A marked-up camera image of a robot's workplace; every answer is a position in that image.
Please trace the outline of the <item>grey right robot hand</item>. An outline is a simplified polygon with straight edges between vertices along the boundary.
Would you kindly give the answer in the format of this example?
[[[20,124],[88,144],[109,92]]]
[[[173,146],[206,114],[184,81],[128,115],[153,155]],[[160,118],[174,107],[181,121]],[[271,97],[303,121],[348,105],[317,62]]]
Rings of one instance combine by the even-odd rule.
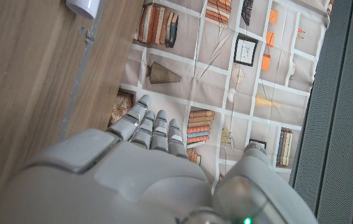
[[[316,223],[257,142],[211,187],[150,103],[33,157],[0,191],[0,223]]]

